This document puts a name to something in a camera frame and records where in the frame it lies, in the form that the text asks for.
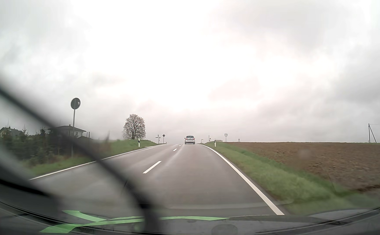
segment bare tree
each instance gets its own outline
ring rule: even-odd
[[[143,139],[145,136],[145,120],[136,114],[130,114],[123,126],[123,137],[134,140]]]

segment road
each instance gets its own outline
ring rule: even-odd
[[[276,214],[237,171],[202,145],[159,145],[104,161],[124,169],[159,205],[162,216]],[[140,216],[123,185],[116,183],[97,163],[31,182],[59,195],[63,199],[62,210],[77,210],[106,219]]]

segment traffic sign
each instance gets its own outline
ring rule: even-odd
[[[78,98],[74,98],[71,100],[72,109],[78,109],[80,104],[81,104],[81,101]]]

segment grass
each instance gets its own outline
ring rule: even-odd
[[[156,143],[147,140],[140,141],[140,148],[155,146]],[[117,140],[110,143],[110,156],[114,156],[121,153],[130,152],[140,149],[138,147],[138,140]],[[88,157],[77,156],[74,158],[64,159],[62,156],[58,156],[58,161],[54,163],[38,164],[30,167],[30,171],[35,175],[43,175],[50,172],[70,168],[73,166],[81,165],[91,161]]]
[[[140,140],[140,148],[155,146],[156,143],[147,140]],[[117,140],[111,143],[111,153],[110,156],[130,152],[137,150],[138,140]]]
[[[39,164],[30,168],[31,173],[35,176],[40,176],[54,171],[70,168],[72,166],[81,165],[90,162],[90,158],[87,157],[75,157],[68,159],[61,159],[55,163]]]
[[[377,201],[349,191],[316,175],[292,169],[267,157],[226,143],[205,145],[215,149],[277,200],[288,202],[292,214],[307,215],[322,211],[369,208]]]

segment car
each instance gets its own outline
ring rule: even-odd
[[[186,138],[184,138],[184,144],[188,143],[196,144],[196,139],[194,138],[194,136],[186,136]]]

